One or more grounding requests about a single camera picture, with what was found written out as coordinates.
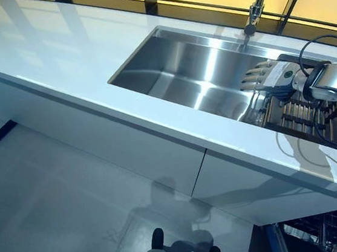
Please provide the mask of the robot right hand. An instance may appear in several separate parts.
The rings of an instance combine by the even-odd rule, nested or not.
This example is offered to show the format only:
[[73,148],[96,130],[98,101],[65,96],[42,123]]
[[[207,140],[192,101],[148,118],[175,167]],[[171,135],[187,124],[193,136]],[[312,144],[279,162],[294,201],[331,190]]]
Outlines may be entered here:
[[268,60],[246,71],[241,91],[260,91],[288,102],[296,91],[302,91],[306,76],[295,62]]

